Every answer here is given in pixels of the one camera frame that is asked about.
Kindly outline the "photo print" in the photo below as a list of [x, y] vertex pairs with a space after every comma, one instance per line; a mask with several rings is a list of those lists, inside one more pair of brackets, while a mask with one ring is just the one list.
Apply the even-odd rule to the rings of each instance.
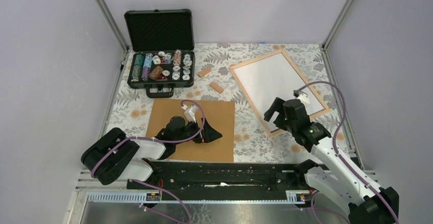
[[[201, 126], [202, 118], [205, 118], [205, 129], [202, 136], [205, 141], [196, 143], [192, 140], [177, 144], [175, 149], [170, 149], [173, 144], [167, 144], [167, 160], [197, 161], [197, 162], [234, 162], [234, 102], [224, 101], [198, 101], [204, 111], [202, 115], [198, 110], [195, 113], [198, 126]], [[150, 113], [146, 137], [156, 137], [164, 129], [173, 117], [181, 117], [184, 124], [188, 123], [182, 105], [190, 106], [191, 102], [182, 102], [180, 99], [158, 98], [154, 100]]]

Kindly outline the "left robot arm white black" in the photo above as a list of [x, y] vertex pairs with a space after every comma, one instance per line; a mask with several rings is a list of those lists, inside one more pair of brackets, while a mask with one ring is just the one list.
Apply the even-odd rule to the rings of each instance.
[[170, 119], [156, 137], [127, 137], [120, 128], [113, 128], [81, 156], [81, 163], [90, 171], [91, 177], [102, 185], [109, 185], [117, 179], [138, 177], [147, 189], [158, 184], [158, 174], [141, 159], [163, 160], [174, 154], [176, 146], [193, 141], [210, 143], [222, 138], [204, 119], [203, 126], [196, 121], [186, 122], [183, 117]]

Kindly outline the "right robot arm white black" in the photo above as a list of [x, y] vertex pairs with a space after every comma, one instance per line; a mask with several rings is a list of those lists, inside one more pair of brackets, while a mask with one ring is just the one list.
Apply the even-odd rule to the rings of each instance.
[[363, 172], [333, 141], [322, 124], [311, 122], [299, 99], [275, 98], [264, 113], [274, 125], [291, 133], [296, 143], [318, 158], [330, 172], [313, 160], [295, 167], [293, 183], [299, 189], [308, 186], [333, 201], [347, 214], [349, 223], [398, 223], [399, 195], [394, 188], [383, 188]]

